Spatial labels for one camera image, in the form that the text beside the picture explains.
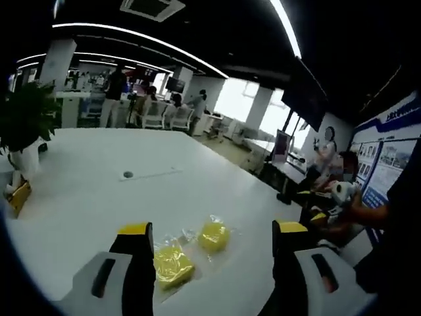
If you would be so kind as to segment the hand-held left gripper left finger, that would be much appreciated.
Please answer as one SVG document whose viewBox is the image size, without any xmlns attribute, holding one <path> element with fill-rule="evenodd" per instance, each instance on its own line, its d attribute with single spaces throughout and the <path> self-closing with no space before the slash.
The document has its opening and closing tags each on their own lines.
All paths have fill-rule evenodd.
<svg viewBox="0 0 421 316">
<path fill-rule="evenodd" d="M 100 251 L 73 276 L 57 306 L 63 315 L 152 315 L 153 225 L 128 224 L 109 251 Z"/>
</svg>

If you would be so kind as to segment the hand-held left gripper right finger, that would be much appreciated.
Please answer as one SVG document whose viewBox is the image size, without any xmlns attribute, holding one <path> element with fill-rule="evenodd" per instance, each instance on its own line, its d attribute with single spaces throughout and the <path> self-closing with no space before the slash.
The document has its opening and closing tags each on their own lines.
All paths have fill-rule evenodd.
<svg viewBox="0 0 421 316">
<path fill-rule="evenodd" d="M 317 247 L 298 222 L 272 221 L 274 291 L 280 315 L 364 315 L 376 301 L 336 252 Z"/>
</svg>

